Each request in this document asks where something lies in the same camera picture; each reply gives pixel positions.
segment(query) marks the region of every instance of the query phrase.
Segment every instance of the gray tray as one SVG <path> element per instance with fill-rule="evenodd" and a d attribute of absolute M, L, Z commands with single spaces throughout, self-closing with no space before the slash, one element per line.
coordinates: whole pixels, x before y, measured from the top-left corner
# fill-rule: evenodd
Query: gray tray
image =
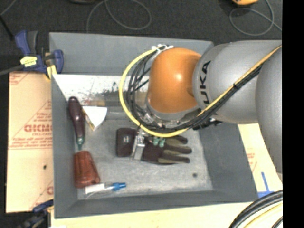
<path fill-rule="evenodd" d="M 212 46 L 210 42 L 198 40 L 51 33 L 50 49 L 62 49 L 65 53 L 63 76 L 73 73 L 121 75 L 131 59 L 149 49 L 148 44 L 153 46 L 159 41 L 200 53 Z M 108 51 L 97 66 L 97 49 L 106 45 Z M 122 51 L 129 45 L 132 45 L 133 50 Z M 120 54 L 124 52 L 122 57 L 118 58 L 117 50 Z M 115 66 L 106 66 L 106 62 L 112 62 Z M 189 140 L 188 146 L 193 149 L 189 155 L 190 164 L 156 166 L 116 157 L 116 130 L 133 125 L 121 108 L 115 105 L 108 107 L 106 120 L 98 130 L 93 132 L 86 124 L 84 149 L 91 152 L 102 181 L 126 182 L 127 187 L 109 196 L 95 194 L 86 198 L 73 185 L 75 135 L 67 113 L 66 96 L 56 80 L 52 80 L 52 111 L 56 218 L 257 199 L 254 179 L 237 125 L 224 123 L 187 131 L 184 136 Z"/>

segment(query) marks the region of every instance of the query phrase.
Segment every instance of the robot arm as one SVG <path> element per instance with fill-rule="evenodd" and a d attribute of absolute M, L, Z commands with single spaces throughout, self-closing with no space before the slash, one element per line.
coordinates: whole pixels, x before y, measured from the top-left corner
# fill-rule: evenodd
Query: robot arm
<path fill-rule="evenodd" d="M 165 49 L 151 57 L 145 106 L 135 102 L 137 79 L 142 77 L 135 73 L 127 93 L 133 96 L 127 100 L 131 112 L 122 100 L 123 80 L 120 100 L 131 120 L 157 137 L 175 136 L 211 117 L 236 124 L 259 123 L 274 165 L 282 173 L 281 45 L 279 40 L 240 41 L 216 46 L 202 56 L 183 48 Z"/>

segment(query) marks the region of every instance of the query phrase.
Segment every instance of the work glove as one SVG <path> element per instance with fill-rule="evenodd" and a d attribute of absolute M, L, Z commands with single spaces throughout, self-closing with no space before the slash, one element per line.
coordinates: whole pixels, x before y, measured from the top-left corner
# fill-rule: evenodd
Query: work glove
<path fill-rule="evenodd" d="M 149 138 L 144 139 L 145 147 L 142 152 L 142 160 L 154 164 L 190 163 L 188 157 L 181 154 L 190 154 L 192 149 L 185 146 L 188 141 L 182 136 L 167 138 L 163 147 L 160 143 L 153 144 Z"/>
<path fill-rule="evenodd" d="M 132 154 L 133 143 L 136 137 L 135 129 L 118 129 L 116 154 L 118 157 L 130 156 Z M 144 149 L 141 160 L 154 164 L 175 164 L 190 163 L 188 157 L 180 156 L 182 154 L 190 154 L 192 149 L 187 144 L 188 140 L 180 135 L 166 138 L 165 142 L 155 142 L 151 136 L 144 138 Z"/>

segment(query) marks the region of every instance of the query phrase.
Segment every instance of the yellow label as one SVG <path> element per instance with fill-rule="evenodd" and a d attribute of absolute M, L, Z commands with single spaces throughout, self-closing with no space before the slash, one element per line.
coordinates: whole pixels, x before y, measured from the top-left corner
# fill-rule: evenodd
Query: yellow label
<path fill-rule="evenodd" d="M 20 63 L 25 67 L 33 66 L 36 64 L 37 57 L 26 56 L 20 60 Z"/>

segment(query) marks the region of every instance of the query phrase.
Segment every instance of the black carpet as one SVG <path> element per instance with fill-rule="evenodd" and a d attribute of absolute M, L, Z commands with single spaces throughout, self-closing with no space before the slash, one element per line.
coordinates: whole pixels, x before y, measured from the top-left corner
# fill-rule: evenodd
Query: black carpet
<path fill-rule="evenodd" d="M 131 0 L 107 0 L 108 8 L 117 20 L 129 29 L 115 22 L 106 10 L 105 4 L 74 4 L 69 0 L 0 0 L 0 14 L 12 34 L 20 30 L 37 30 L 37 47 L 48 49 L 48 33 L 53 31 L 100 33 L 109 35 L 133 35 L 164 38 L 191 38 L 212 41 L 215 45 L 238 40 L 282 39 L 283 0 L 265 0 L 251 6 L 267 18 L 274 17 L 274 25 L 253 11 L 238 9 L 231 16 L 234 24 L 245 33 L 261 34 L 251 36 L 232 26 L 229 15 L 236 8 L 229 0 L 135 0 L 145 5 L 149 13 Z M 19 55 L 15 43 L 0 24 L 0 70 L 14 66 Z M 5 214 L 5 183 L 7 159 L 8 126 L 8 77 L 0 76 L 0 227 L 16 227 L 30 214 Z"/>

